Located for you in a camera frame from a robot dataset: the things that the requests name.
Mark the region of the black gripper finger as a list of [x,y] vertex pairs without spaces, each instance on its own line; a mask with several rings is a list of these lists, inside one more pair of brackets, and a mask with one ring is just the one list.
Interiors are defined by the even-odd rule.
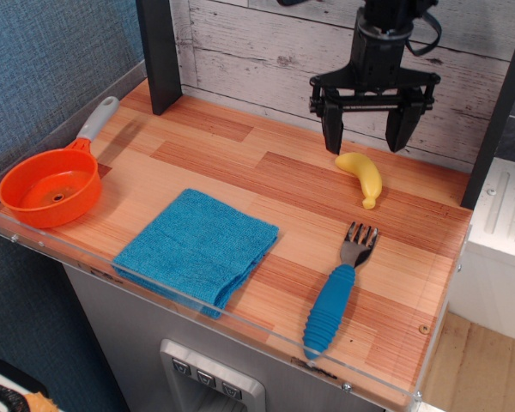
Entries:
[[427,109],[427,100],[421,88],[399,89],[389,97],[389,110],[385,138],[391,152],[406,147],[421,116]]
[[334,88],[323,90],[322,130],[325,147],[332,154],[338,155],[342,145],[343,105],[338,101],[339,94]]

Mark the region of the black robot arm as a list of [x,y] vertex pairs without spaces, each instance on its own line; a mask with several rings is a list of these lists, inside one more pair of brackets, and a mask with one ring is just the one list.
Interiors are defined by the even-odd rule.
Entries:
[[310,111],[321,118],[325,147],[338,154],[345,112],[388,113],[391,152],[407,145],[421,116],[433,108],[440,76],[401,66],[403,52],[419,57],[439,43],[442,28],[428,13],[436,1],[366,1],[357,10],[349,63],[310,80]]

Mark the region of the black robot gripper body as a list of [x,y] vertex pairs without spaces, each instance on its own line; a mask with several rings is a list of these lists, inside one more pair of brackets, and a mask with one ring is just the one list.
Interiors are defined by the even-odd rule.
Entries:
[[433,108],[433,91],[439,75],[401,66],[405,49],[420,56],[439,43],[415,50],[409,44],[414,17],[406,17],[395,26],[393,20],[383,29],[379,18],[355,18],[349,63],[343,68],[312,77],[310,111],[324,115],[332,103],[343,112],[389,111],[418,108],[419,113]]

